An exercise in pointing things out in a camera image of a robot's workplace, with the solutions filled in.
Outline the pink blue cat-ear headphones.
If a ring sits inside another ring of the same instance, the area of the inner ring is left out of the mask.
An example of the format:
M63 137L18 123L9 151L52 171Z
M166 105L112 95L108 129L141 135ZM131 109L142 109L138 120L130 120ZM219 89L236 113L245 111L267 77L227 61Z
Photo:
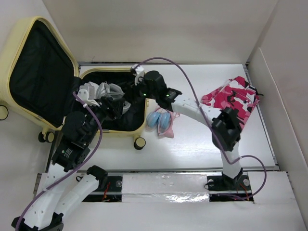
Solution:
M171 112L167 109L157 106L146 117L146 129L148 131L155 130L159 137L166 137L173 139L173 123L176 118L180 116L180 113Z

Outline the pale yellow hard-shell suitcase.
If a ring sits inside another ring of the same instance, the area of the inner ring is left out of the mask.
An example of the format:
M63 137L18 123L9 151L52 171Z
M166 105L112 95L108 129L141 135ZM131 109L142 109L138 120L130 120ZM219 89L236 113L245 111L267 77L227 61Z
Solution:
M76 110L73 89L92 82L129 92L134 76L128 68L92 68L78 63L52 24L43 17L20 19L0 55L0 99L42 127L40 142L53 142L68 113Z

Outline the pink camouflage garment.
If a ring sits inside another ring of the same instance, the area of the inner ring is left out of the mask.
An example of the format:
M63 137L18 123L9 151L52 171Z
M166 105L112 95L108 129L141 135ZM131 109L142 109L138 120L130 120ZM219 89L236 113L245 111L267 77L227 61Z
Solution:
M241 76L228 79L226 83L201 98L201 103L219 109L231 108L237 112L241 128L245 127L252 111L259 104L257 89Z

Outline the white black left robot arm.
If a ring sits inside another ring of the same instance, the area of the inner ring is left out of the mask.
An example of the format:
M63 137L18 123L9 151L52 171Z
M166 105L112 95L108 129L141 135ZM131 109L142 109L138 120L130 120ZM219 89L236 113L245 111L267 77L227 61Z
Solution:
M17 231L61 231L64 221L94 190L107 186L108 173L98 167L90 167L67 195L63 195L69 180L96 152L89 144L98 134L102 140L102 124L106 119L121 117L124 99L102 97L91 106L76 97L83 109L68 114L62 127L63 136L56 149L45 183L41 191L29 203L19 217L12 221Z

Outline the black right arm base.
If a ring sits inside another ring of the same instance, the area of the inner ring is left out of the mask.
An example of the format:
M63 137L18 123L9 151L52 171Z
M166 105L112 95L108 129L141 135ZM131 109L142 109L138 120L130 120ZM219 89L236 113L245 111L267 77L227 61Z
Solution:
M242 175L235 185L226 184L221 175L209 175L204 188L210 202L254 201L248 175Z

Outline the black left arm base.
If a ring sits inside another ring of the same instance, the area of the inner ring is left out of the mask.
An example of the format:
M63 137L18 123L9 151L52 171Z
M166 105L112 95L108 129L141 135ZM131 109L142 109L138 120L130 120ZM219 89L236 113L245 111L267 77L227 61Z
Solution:
M104 188L98 188L91 192L82 202L121 202L122 185L122 176L109 176Z

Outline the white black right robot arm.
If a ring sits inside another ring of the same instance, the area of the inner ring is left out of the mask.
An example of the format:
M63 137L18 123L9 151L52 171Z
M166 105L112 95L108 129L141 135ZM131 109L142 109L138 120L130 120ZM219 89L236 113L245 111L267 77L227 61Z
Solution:
M153 99L162 109L185 115L209 128L212 143L220 150L223 170L217 182L221 191L235 189L243 175L240 164L239 140L242 129L237 113L227 107L215 109L202 105L181 91L167 87L163 76L158 71L145 72L141 67L131 68L135 77L134 97Z

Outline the silver foil tape strip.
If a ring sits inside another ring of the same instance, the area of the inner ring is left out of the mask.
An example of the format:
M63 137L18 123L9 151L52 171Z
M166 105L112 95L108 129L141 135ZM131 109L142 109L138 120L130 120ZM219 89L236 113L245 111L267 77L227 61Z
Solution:
M123 203L209 202L206 175L180 173L125 174Z

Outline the aluminium front rail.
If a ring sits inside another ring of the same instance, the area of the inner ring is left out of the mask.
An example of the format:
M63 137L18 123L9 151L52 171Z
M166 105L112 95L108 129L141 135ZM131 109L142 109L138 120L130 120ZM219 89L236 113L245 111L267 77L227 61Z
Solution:
M262 167L244 168L244 172L250 171L263 171ZM279 166L266 168L267 171L281 171ZM221 168L204 168L204 169L142 169L142 170L107 170L108 173L112 174L124 174L124 173L201 173L201 172L221 172ZM81 169L76 173L85 173L86 170Z

